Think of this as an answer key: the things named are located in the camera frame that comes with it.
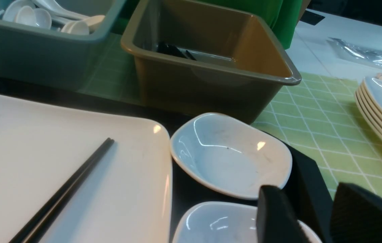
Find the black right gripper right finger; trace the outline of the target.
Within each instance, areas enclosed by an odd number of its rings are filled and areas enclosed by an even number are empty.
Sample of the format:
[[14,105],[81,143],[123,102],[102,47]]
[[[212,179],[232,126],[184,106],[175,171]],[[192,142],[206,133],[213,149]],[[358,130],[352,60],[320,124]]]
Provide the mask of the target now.
[[382,243],[382,197],[353,183],[339,183],[330,235],[334,243]]

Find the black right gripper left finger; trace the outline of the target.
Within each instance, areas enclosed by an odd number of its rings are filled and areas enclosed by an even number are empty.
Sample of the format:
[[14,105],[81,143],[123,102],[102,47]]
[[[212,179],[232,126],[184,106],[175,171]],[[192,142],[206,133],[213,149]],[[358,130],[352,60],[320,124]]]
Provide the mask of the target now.
[[277,186],[260,186],[257,203],[257,242],[309,243],[287,196]]

